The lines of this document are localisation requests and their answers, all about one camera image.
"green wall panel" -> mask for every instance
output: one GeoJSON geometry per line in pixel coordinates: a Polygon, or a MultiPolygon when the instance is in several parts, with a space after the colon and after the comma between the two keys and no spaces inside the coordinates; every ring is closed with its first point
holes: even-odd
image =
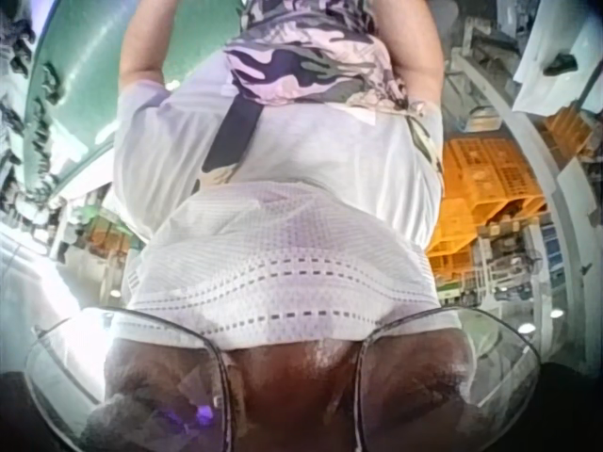
{"type": "MultiPolygon", "coordinates": [[[[122,38],[137,4],[138,0],[57,0],[41,37],[27,97],[24,164],[28,187],[38,181],[39,156],[31,145],[37,122],[32,113],[34,99],[43,99],[42,65],[46,62],[55,67],[62,85],[58,104],[46,104],[48,121],[60,124],[88,148],[79,163],[59,174],[61,185],[110,149],[110,142],[96,145],[94,141],[115,119],[122,38]]],[[[235,35],[239,5],[239,0],[181,0],[164,68],[166,80],[182,80],[235,35]]]]}

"white shirt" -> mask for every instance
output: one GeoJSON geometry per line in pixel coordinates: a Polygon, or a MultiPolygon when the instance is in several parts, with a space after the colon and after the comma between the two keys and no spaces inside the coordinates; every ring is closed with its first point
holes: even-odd
{"type": "MultiPolygon", "coordinates": [[[[217,53],[174,93],[139,82],[120,96],[114,184],[149,241],[126,271],[129,307],[223,348],[359,340],[439,307],[423,250],[442,187],[403,117],[267,107],[231,183],[191,196],[236,95],[228,79],[217,53]]],[[[441,156],[439,109],[422,123],[441,156]]]]}

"ceiling light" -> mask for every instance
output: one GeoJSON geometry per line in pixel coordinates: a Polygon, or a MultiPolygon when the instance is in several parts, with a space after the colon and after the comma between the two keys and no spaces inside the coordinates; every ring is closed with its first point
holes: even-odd
{"type": "Polygon", "coordinates": [[[531,323],[524,323],[517,329],[517,331],[519,331],[521,334],[530,334],[531,332],[536,331],[536,327],[534,327],[531,323]]]}
{"type": "Polygon", "coordinates": [[[180,87],[180,82],[178,80],[172,80],[166,85],[166,89],[168,91],[174,91],[180,87]]]}

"eyeglass frame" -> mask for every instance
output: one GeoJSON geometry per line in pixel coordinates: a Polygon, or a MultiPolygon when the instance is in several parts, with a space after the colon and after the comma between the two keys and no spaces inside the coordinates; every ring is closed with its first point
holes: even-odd
{"type": "MultiPolygon", "coordinates": [[[[42,347],[46,348],[46,346],[43,344],[43,341],[42,341],[46,336],[50,335],[52,332],[56,331],[61,326],[65,325],[66,323],[74,320],[78,315],[81,315],[81,313],[83,313],[85,311],[99,311],[103,314],[112,314],[112,315],[122,314],[122,315],[137,316],[139,318],[143,318],[148,321],[152,321],[152,322],[161,324],[168,328],[174,328],[180,332],[190,334],[193,337],[200,339],[204,343],[206,350],[208,350],[210,353],[212,353],[214,355],[214,357],[218,363],[218,369],[220,371],[220,388],[222,390],[222,395],[224,398],[223,416],[222,416],[222,423],[223,423],[223,427],[222,427],[223,435],[222,436],[223,436],[223,438],[222,438],[221,452],[235,452],[235,450],[234,450],[234,447],[235,447],[235,445],[234,445],[235,419],[233,416],[233,411],[234,411],[233,397],[232,397],[232,389],[230,387],[230,379],[228,378],[228,368],[225,363],[225,361],[227,361],[227,360],[224,360],[224,358],[223,358],[224,351],[220,350],[216,345],[213,344],[213,342],[211,340],[200,335],[199,333],[189,330],[186,327],[173,323],[164,318],[157,317],[154,315],[149,315],[149,314],[142,313],[139,311],[133,311],[133,310],[128,310],[128,309],[124,309],[124,308],[108,307],[108,306],[102,307],[102,308],[101,307],[86,308],[85,310],[80,311],[80,313],[78,313],[77,315],[75,315],[73,317],[68,317],[68,318],[61,320],[60,322],[58,322],[54,327],[52,327],[49,330],[35,331],[35,333],[37,335],[37,340],[31,347],[29,352],[27,353],[27,358],[26,358],[26,363],[25,363],[25,373],[24,373],[27,390],[29,391],[29,393],[34,401],[34,404],[36,405],[36,408],[38,409],[38,412],[42,416],[46,425],[58,436],[58,438],[63,443],[65,443],[67,446],[69,446],[72,450],[75,450],[78,452],[85,452],[85,451],[82,451],[82,449],[80,447],[78,447],[76,444],[74,444],[73,441],[69,437],[67,437],[67,435],[63,431],[61,431],[60,428],[58,428],[55,425],[55,423],[50,419],[50,416],[47,414],[46,410],[41,406],[41,403],[38,401],[38,398],[36,396],[36,390],[34,388],[34,382],[29,377],[28,372],[26,372],[26,369],[28,368],[28,363],[29,363],[29,359],[31,358],[32,350],[37,345],[41,345],[42,347]]],[[[480,309],[477,309],[477,308],[464,307],[464,306],[448,306],[448,307],[443,307],[443,308],[435,308],[435,309],[430,309],[429,311],[423,311],[421,313],[407,315],[403,318],[399,318],[399,319],[393,320],[385,325],[382,325],[379,328],[377,328],[375,331],[373,331],[366,339],[364,339],[362,341],[362,345],[357,354],[356,364],[354,365],[355,369],[354,369],[354,381],[353,381],[353,386],[354,386],[353,417],[354,417],[354,433],[355,433],[354,437],[355,437],[355,441],[356,441],[356,446],[354,448],[354,452],[370,452],[367,447],[367,441],[365,439],[365,433],[364,433],[364,429],[363,429],[362,403],[361,403],[362,397],[360,394],[361,388],[362,388],[363,363],[364,363],[364,359],[367,355],[367,351],[368,351],[369,347],[372,344],[374,344],[377,340],[381,339],[381,337],[383,336],[384,333],[391,331],[395,328],[398,328],[405,323],[410,323],[414,320],[417,320],[418,318],[427,317],[429,315],[437,315],[437,314],[444,313],[444,312],[456,312],[456,311],[471,311],[471,312],[477,313],[479,315],[484,315],[484,316],[489,317],[490,319],[494,320],[499,325],[502,325],[507,330],[512,331],[517,337],[519,337],[526,344],[526,346],[528,346],[531,349],[533,355],[535,356],[535,358],[538,362],[538,367],[540,367],[540,364],[541,364],[540,354],[536,350],[536,347],[529,340],[527,340],[521,333],[519,333],[517,330],[512,328],[510,325],[508,325],[506,322],[504,322],[500,318],[498,318],[494,315],[491,315],[490,313],[487,313],[485,311],[482,311],[480,309]]],[[[518,412],[517,416],[519,416],[521,414],[521,412],[524,411],[525,405],[528,404],[530,399],[531,399],[531,394],[529,397],[526,397],[526,401],[524,402],[524,407],[522,407],[522,410],[520,410],[518,412]]],[[[498,437],[493,439],[490,444],[497,441],[497,439],[502,434],[504,434],[504,432],[501,432],[500,435],[498,435],[498,437]]]]}

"dotted stripe pattern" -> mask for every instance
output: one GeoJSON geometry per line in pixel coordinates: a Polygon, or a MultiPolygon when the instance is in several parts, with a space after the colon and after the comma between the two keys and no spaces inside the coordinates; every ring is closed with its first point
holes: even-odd
{"type": "MultiPolygon", "coordinates": [[[[225,325],[215,327],[213,329],[199,331],[199,334],[201,336],[209,336],[212,334],[218,334],[220,332],[241,329],[243,327],[255,325],[255,324],[274,322],[274,321],[280,321],[280,320],[292,320],[292,319],[300,318],[300,317],[308,318],[308,317],[329,317],[329,316],[343,317],[343,318],[347,318],[349,320],[364,322],[364,323],[371,325],[373,328],[379,327],[382,324],[382,322],[373,320],[373,319],[365,317],[363,315],[359,315],[357,313],[351,313],[348,311],[340,311],[340,310],[332,310],[332,311],[320,310],[320,311],[302,311],[299,313],[291,312],[291,313],[272,314],[272,315],[259,315],[257,317],[251,317],[251,318],[247,318],[245,320],[238,320],[236,322],[227,323],[225,325]]],[[[120,322],[120,324],[129,326],[129,327],[138,327],[138,328],[143,328],[143,329],[160,330],[160,331],[165,330],[158,326],[145,325],[145,324],[139,324],[139,323],[134,323],[134,322],[120,322]]]]}
{"type": "MultiPolygon", "coordinates": [[[[215,285],[213,285],[212,287],[208,287],[206,289],[203,290],[197,290],[194,292],[190,292],[186,295],[183,296],[179,296],[179,297],[168,297],[168,298],[164,298],[164,299],[156,299],[156,300],[149,300],[149,301],[135,301],[132,304],[132,307],[136,306],[136,307],[141,307],[141,306],[147,306],[147,305],[154,305],[154,304],[160,304],[160,303],[169,303],[169,302],[174,302],[174,301],[183,301],[186,299],[195,299],[197,297],[202,297],[202,296],[206,296],[211,294],[212,292],[224,287],[227,284],[233,284],[233,283],[238,283],[242,278],[244,278],[245,276],[248,275],[248,273],[254,272],[258,269],[262,269],[262,268],[266,268],[267,266],[277,266],[277,265],[282,265],[282,264],[291,264],[293,262],[297,262],[297,263],[317,263],[317,264],[335,264],[336,266],[341,266],[342,268],[347,268],[349,270],[352,270],[356,273],[358,273],[359,275],[361,275],[363,278],[369,280],[371,283],[375,284],[375,285],[379,285],[381,287],[383,287],[383,284],[381,282],[378,282],[377,280],[375,280],[374,278],[372,278],[370,275],[366,274],[364,271],[359,270],[356,266],[352,266],[351,264],[344,264],[341,261],[333,261],[330,259],[323,259],[323,258],[316,258],[316,257],[312,257],[312,258],[297,258],[297,259],[284,259],[283,261],[278,261],[278,260],[274,260],[274,261],[269,261],[268,263],[260,263],[257,266],[250,266],[246,272],[243,273],[239,273],[238,275],[236,275],[233,279],[227,279],[227,280],[223,280],[220,283],[216,283],[215,285]]],[[[379,295],[382,295],[384,297],[387,297],[389,299],[395,299],[395,300],[399,300],[399,301],[431,301],[432,299],[430,297],[426,297],[425,294],[420,294],[417,292],[412,292],[412,291],[408,291],[408,290],[400,290],[400,289],[395,289],[395,288],[390,288],[390,287],[385,287],[385,289],[389,292],[395,293],[395,294],[401,294],[401,295],[405,295],[405,296],[411,296],[411,297],[420,297],[422,299],[399,299],[396,297],[391,297],[389,295],[386,295],[383,291],[380,291],[378,288],[369,285],[368,283],[362,281],[360,278],[352,276],[350,274],[346,274],[342,271],[338,271],[338,272],[334,272],[334,271],[322,271],[322,270],[298,270],[298,271],[283,271],[281,273],[275,272],[275,273],[270,273],[269,277],[270,278],[278,278],[278,277],[287,277],[287,276],[293,276],[293,275],[297,275],[297,276],[306,276],[306,275],[312,275],[312,276],[330,276],[330,277],[337,277],[337,278],[341,278],[341,279],[346,279],[349,281],[353,281],[355,283],[359,283],[361,285],[363,285],[364,287],[373,290],[375,292],[377,292],[379,295]]],[[[200,301],[200,302],[196,302],[196,303],[190,303],[187,305],[183,305],[183,306],[176,306],[176,307],[169,307],[169,308],[148,308],[149,310],[155,310],[155,311],[161,311],[164,309],[168,309],[168,310],[178,310],[178,309],[186,309],[188,307],[195,307],[195,306],[201,306],[204,304],[208,304],[214,301],[217,301],[219,299],[223,299],[224,297],[246,287],[246,286],[251,286],[254,285],[255,283],[260,283],[262,281],[264,281],[267,277],[266,276],[259,276],[257,279],[254,280],[248,280],[246,282],[241,282],[238,286],[236,286],[234,289],[226,291],[224,294],[220,294],[219,296],[215,296],[211,299],[206,299],[204,301],[200,301]]]]}
{"type": "MultiPolygon", "coordinates": [[[[229,295],[232,295],[232,294],[240,291],[241,289],[243,289],[245,287],[250,287],[256,283],[265,281],[268,278],[276,279],[276,278],[280,278],[280,277],[287,277],[287,276],[293,276],[293,275],[302,275],[302,276],[303,275],[312,275],[312,276],[320,276],[321,275],[321,276],[336,277],[336,278],[340,278],[340,279],[353,281],[357,284],[362,285],[363,287],[367,288],[368,290],[375,292],[377,295],[379,295],[383,298],[392,299],[397,302],[424,303],[424,302],[431,301],[430,299],[402,299],[402,298],[398,298],[398,297],[392,297],[392,296],[384,293],[383,291],[379,290],[378,288],[360,280],[359,278],[354,278],[353,276],[346,275],[344,273],[334,273],[332,271],[320,271],[320,270],[314,270],[314,271],[301,270],[299,272],[285,271],[283,273],[271,273],[267,277],[260,276],[256,280],[249,280],[247,282],[242,282],[239,286],[234,287],[231,290],[227,290],[226,292],[224,292],[222,294],[216,295],[216,296],[212,297],[211,299],[204,299],[202,301],[197,301],[194,303],[182,304],[179,306],[143,307],[144,303],[134,302],[131,304],[130,309],[139,309],[139,310],[143,309],[144,311],[155,311],[155,312],[156,311],[182,311],[184,309],[195,308],[198,306],[204,306],[207,304],[214,303],[216,301],[224,299],[224,298],[228,297],[229,295]]],[[[178,298],[178,299],[193,299],[196,297],[197,297],[197,295],[195,293],[193,293],[184,298],[178,298]]],[[[173,300],[176,300],[176,299],[165,299],[165,300],[162,300],[162,302],[173,301],[173,300]]]]}

